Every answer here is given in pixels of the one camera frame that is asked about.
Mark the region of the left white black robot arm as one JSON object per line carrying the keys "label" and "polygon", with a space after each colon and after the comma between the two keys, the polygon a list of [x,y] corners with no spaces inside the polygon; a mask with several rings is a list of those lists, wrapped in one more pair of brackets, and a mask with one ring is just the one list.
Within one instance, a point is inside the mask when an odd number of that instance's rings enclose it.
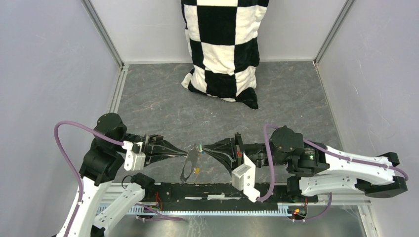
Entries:
{"label": "left white black robot arm", "polygon": [[[127,212],[140,201],[156,199],[157,213],[162,200],[155,181],[141,170],[155,162],[172,157],[184,157],[187,152],[165,140],[161,135],[135,135],[116,113],[102,115],[95,128],[73,121],[61,121],[54,127],[54,138],[61,152],[64,148],[58,135],[60,126],[69,124],[90,132],[94,138],[82,165],[76,170],[70,165],[78,189],[60,237],[106,237]],[[133,171],[130,183],[103,211],[98,212],[102,199],[113,183],[118,170]]]}

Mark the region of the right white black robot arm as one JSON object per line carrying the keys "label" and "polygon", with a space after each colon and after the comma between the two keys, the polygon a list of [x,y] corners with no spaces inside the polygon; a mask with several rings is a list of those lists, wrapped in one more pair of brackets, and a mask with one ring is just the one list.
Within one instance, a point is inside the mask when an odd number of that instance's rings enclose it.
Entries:
{"label": "right white black robot arm", "polygon": [[337,150],[307,140],[287,126],[267,124],[263,143],[245,144],[241,135],[199,146],[201,153],[219,161],[230,173],[232,186],[252,202],[274,193],[276,166],[290,177],[286,197],[299,201],[323,193],[362,192],[370,198],[392,198],[407,191],[408,175],[398,168],[398,155],[369,157]]}

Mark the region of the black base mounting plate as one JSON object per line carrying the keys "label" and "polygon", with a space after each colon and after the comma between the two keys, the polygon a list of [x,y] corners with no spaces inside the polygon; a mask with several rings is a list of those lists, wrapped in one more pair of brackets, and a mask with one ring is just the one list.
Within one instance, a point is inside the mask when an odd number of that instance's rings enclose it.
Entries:
{"label": "black base mounting plate", "polygon": [[230,183],[160,183],[146,191],[142,202],[161,202],[163,211],[274,211],[279,203],[318,202],[318,197],[291,196],[276,185],[264,202],[252,202]]}

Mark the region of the black white checkered pillow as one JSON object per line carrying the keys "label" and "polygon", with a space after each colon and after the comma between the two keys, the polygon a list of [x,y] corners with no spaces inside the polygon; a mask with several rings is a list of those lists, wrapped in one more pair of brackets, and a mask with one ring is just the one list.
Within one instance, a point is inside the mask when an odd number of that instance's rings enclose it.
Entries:
{"label": "black white checkered pillow", "polygon": [[258,30],[267,0],[182,0],[193,68],[182,86],[191,92],[258,109]]}

